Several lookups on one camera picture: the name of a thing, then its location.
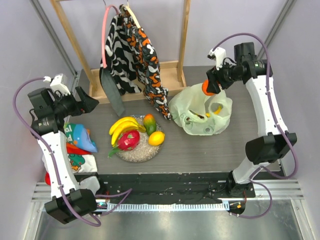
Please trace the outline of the yellow fake banana bunch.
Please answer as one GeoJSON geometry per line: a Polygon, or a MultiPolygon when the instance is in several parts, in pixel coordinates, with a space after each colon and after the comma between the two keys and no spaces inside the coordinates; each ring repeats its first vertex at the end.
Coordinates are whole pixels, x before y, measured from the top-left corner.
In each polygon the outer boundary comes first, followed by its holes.
{"type": "Polygon", "coordinates": [[[145,133],[146,128],[138,123],[138,121],[132,116],[126,116],[116,121],[109,129],[109,135],[111,136],[111,145],[116,146],[118,138],[125,132],[137,130],[145,133]]]}

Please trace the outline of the orange fake orange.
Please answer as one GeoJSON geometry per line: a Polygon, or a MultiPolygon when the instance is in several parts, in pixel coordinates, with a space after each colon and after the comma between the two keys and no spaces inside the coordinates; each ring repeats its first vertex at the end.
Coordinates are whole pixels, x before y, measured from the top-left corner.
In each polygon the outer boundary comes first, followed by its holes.
{"type": "Polygon", "coordinates": [[[206,79],[201,86],[202,92],[206,95],[206,96],[214,96],[215,93],[209,91],[209,80],[206,79]]]}

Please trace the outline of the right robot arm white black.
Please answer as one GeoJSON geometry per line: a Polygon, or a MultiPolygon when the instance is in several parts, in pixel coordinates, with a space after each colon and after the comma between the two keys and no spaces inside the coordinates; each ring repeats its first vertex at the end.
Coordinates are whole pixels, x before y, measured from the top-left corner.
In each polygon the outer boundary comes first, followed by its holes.
{"type": "Polygon", "coordinates": [[[243,82],[251,97],[258,127],[258,137],[245,144],[245,159],[231,171],[226,180],[226,193],[238,197],[252,186],[261,170],[282,159],[297,142],[282,119],[273,89],[273,72],[267,59],[258,59],[253,42],[234,46],[234,59],[227,62],[226,50],[212,48],[207,57],[215,61],[208,70],[202,91],[217,95],[235,82],[243,82]]]}

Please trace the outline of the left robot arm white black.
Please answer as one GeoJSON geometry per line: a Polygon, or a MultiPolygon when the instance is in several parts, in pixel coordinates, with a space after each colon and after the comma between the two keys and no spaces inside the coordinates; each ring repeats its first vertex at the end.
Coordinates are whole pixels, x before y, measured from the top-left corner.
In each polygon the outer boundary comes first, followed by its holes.
{"type": "Polygon", "coordinates": [[[29,112],[31,133],[42,149],[50,177],[51,200],[44,207],[62,224],[95,211],[96,199],[102,199],[107,192],[97,173],[78,182],[72,172],[64,132],[65,118],[90,113],[99,103],[79,86],[76,92],[80,100],[71,93],[50,88],[39,88],[28,94],[33,106],[29,112]]]}

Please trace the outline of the red fake dragon fruit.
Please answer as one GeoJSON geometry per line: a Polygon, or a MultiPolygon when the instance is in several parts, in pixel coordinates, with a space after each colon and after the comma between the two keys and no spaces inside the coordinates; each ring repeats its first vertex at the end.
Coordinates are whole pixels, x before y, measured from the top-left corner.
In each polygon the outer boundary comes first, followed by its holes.
{"type": "Polygon", "coordinates": [[[140,133],[138,130],[130,130],[122,133],[116,140],[115,146],[108,153],[108,157],[111,158],[114,154],[119,152],[127,152],[135,149],[140,142],[140,133]]]}

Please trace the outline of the green red fake mango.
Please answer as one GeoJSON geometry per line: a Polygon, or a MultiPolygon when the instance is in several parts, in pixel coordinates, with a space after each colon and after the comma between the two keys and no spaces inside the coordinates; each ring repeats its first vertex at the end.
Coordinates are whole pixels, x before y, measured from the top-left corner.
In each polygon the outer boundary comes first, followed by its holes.
{"type": "Polygon", "coordinates": [[[157,130],[157,123],[152,114],[147,114],[143,118],[143,126],[148,136],[153,134],[157,130]]]}

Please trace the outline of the yellow fake lemon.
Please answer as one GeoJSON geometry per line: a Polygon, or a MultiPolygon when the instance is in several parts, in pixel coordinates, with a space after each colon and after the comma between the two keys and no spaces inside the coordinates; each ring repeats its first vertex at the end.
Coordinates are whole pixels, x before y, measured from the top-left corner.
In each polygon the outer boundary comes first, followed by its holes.
{"type": "Polygon", "coordinates": [[[162,131],[155,131],[148,138],[148,144],[151,146],[159,146],[164,141],[165,141],[165,134],[162,131]]]}

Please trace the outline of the green avocado print plastic bag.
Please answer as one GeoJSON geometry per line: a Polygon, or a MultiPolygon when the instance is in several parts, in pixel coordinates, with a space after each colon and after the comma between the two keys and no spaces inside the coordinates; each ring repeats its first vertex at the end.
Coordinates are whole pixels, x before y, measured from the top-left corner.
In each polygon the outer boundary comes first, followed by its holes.
{"type": "Polygon", "coordinates": [[[173,121],[193,136],[212,136],[222,133],[230,124],[233,101],[222,90],[207,96],[202,85],[186,87],[169,102],[173,121]]]}

